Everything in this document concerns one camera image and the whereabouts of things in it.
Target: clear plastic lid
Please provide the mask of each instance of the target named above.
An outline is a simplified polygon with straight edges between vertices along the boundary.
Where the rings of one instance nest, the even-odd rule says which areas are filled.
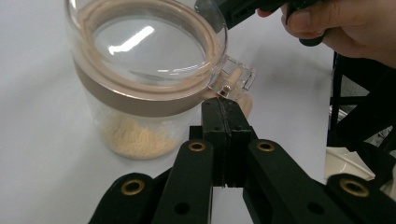
[[[154,117],[185,111],[225,61],[227,30],[211,0],[67,3],[78,75],[96,98],[121,111]],[[174,108],[148,113],[161,104]]]

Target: powder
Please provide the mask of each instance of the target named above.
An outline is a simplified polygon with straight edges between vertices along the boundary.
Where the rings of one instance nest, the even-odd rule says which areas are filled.
[[[154,128],[140,125],[123,115],[110,116],[99,129],[105,143],[113,151],[133,159],[159,157],[176,148],[178,140],[169,136],[164,125]]]

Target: white table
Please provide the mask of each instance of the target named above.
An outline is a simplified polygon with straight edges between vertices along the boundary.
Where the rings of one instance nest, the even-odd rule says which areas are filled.
[[[131,161],[101,143],[67,48],[62,1],[4,0],[0,15],[0,223],[87,223],[115,179],[172,166],[176,152]],[[302,46],[278,12],[229,34],[228,54],[258,71],[250,124],[322,181],[332,51]],[[241,189],[215,188],[212,223],[251,222]]]

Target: glass jar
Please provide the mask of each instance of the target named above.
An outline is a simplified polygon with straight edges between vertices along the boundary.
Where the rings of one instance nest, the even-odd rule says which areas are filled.
[[[150,159],[178,148],[198,104],[216,95],[240,99],[254,78],[226,56],[227,29],[211,0],[65,2],[94,121],[122,156]],[[226,72],[226,62],[235,69]]]

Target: hand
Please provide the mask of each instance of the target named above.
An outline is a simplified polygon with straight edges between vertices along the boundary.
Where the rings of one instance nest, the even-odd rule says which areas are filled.
[[[323,35],[323,43],[350,58],[368,58],[396,68],[395,0],[324,0],[293,12],[286,30],[299,38]]]

